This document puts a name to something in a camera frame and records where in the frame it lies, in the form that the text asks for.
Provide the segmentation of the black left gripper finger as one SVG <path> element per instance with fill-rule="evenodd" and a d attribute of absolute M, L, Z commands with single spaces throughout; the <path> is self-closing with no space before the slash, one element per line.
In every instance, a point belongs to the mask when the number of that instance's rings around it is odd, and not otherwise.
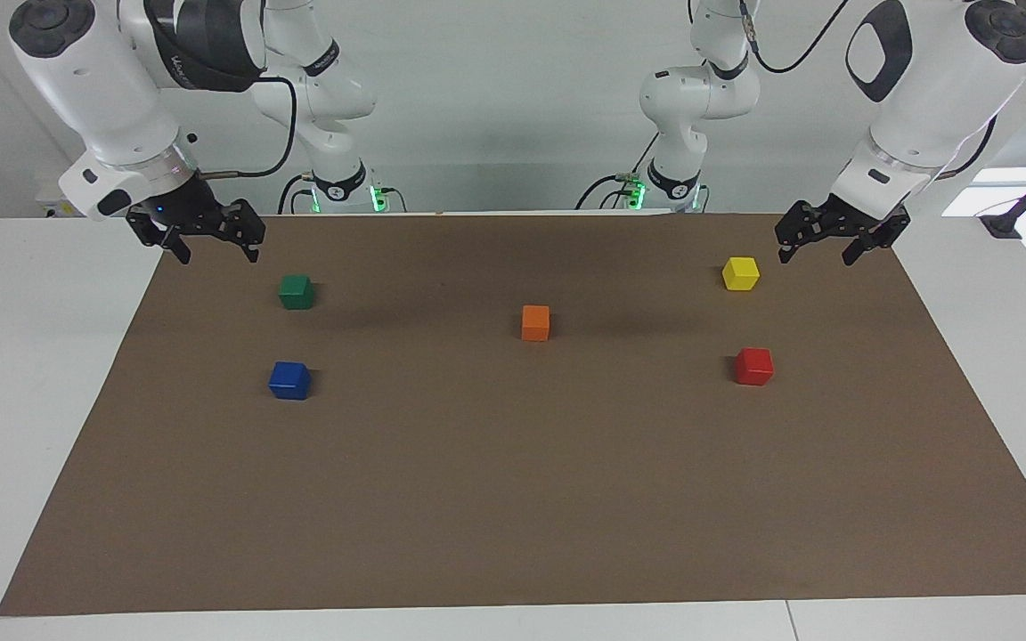
<path fill-rule="evenodd" d="M 861 231 L 842 252 L 843 263 L 852 266 L 867 252 L 876 248 L 891 247 L 909 223 L 911 223 L 909 218 L 889 218 L 878 224 L 872 231 Z"/>
<path fill-rule="evenodd" d="M 785 215 L 775 224 L 778 241 L 778 259 L 782 264 L 793 261 L 799 247 L 819 242 L 824 237 L 824 211 L 806 200 L 797 200 Z"/>

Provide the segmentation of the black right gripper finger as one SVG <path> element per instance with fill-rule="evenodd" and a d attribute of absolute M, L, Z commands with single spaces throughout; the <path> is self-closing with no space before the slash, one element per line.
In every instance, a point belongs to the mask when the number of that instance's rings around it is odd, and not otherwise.
<path fill-rule="evenodd" d="M 220 206 L 218 215 L 220 222 L 213 237 L 236 245 L 246 261 L 255 264 L 267 227 L 251 204 L 245 199 L 236 199 L 228 206 Z"/>
<path fill-rule="evenodd" d="M 163 248 L 180 264 L 188 264 L 191 261 L 191 249 L 184 242 L 176 226 L 168 226 L 165 230 L 161 230 L 145 212 L 129 212 L 127 223 L 137 236 L 139 242 L 145 247 Z"/>

